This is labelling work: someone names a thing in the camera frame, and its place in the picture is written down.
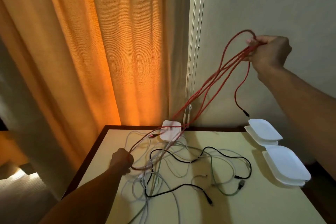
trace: orange curtain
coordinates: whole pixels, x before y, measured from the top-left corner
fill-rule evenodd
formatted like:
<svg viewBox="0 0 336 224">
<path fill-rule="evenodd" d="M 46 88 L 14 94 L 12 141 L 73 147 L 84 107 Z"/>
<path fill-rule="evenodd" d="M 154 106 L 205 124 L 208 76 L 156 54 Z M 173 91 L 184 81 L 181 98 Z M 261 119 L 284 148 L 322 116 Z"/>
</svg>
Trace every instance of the orange curtain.
<svg viewBox="0 0 336 224">
<path fill-rule="evenodd" d="M 75 168 L 104 125 L 159 125 L 183 102 L 190 0 L 175 2 L 0 0 L 2 40 Z"/>
</svg>

